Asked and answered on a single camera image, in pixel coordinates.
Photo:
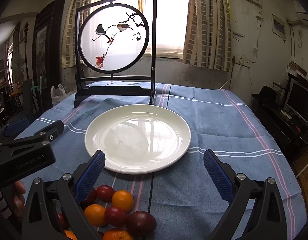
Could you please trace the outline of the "person's left hand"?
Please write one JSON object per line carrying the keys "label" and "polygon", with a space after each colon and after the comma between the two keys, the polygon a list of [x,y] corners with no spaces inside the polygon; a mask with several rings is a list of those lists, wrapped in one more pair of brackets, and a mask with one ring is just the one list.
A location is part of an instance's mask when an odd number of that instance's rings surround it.
{"label": "person's left hand", "polygon": [[17,216],[22,217],[25,210],[25,198],[26,188],[21,180],[16,181],[12,186],[12,192],[14,193],[13,205],[14,212]]}

